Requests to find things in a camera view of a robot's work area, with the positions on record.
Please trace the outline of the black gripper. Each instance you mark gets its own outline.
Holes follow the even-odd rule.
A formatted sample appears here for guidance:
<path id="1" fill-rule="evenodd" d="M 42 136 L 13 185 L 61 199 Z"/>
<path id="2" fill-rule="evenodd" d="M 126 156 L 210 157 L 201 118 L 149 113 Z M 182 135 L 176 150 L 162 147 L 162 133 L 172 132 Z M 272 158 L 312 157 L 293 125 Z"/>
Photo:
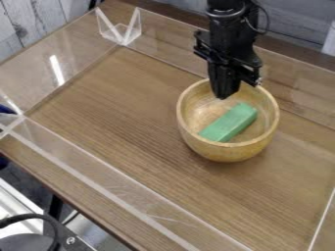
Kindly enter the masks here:
<path id="1" fill-rule="evenodd" d="M 206 12 L 209 30 L 193 32 L 194 54 L 206 61 L 210 88 L 218 99 L 226 99 L 238 91 L 244 81 L 258 83 L 261 60 L 253 52 L 257 35 L 257 12 Z"/>

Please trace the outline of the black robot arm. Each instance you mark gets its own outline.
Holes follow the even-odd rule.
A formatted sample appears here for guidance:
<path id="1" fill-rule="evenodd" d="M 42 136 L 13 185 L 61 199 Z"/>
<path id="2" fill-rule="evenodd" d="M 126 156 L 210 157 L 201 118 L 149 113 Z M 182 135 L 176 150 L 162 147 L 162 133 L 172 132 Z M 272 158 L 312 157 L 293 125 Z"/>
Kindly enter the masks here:
<path id="1" fill-rule="evenodd" d="M 262 62 L 253 51 L 258 7 L 252 0 L 206 0 L 209 29 L 193 32 L 193 53 L 206 61 L 210 89 L 218 99 L 254 87 Z"/>

